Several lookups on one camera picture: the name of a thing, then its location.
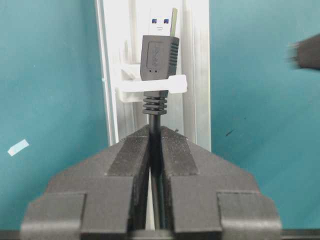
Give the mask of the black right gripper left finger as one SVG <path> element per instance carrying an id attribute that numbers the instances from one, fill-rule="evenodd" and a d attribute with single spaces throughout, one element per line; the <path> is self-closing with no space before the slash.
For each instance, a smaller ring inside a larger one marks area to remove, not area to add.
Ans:
<path id="1" fill-rule="evenodd" d="M 23 240 L 124 240 L 146 225 L 149 128 L 53 177 L 27 208 Z"/>

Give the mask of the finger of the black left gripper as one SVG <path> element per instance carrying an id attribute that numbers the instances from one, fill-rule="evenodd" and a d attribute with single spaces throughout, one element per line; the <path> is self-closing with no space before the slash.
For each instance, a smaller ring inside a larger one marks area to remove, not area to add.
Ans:
<path id="1" fill-rule="evenodd" d="M 288 46 L 285 60 L 294 69 L 320 68 L 320 34 Z"/>

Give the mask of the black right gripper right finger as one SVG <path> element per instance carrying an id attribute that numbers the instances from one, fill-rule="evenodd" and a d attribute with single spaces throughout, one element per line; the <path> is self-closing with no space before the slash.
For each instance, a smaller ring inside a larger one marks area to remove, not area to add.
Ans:
<path id="1" fill-rule="evenodd" d="M 167 226 L 177 240 L 279 240 L 274 202 L 231 162 L 161 129 Z"/>

